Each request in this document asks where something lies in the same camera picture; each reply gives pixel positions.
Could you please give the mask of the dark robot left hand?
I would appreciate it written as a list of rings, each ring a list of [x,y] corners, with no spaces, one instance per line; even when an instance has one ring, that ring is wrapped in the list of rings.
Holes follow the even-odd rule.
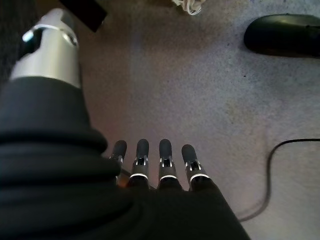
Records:
[[[70,15],[56,8],[21,39],[0,94],[0,237],[3,240],[247,240],[195,149],[181,153],[182,189],[171,143],[159,144],[159,185],[148,184],[149,144],[137,144],[132,174],[117,184],[126,143],[104,158],[82,88]]]

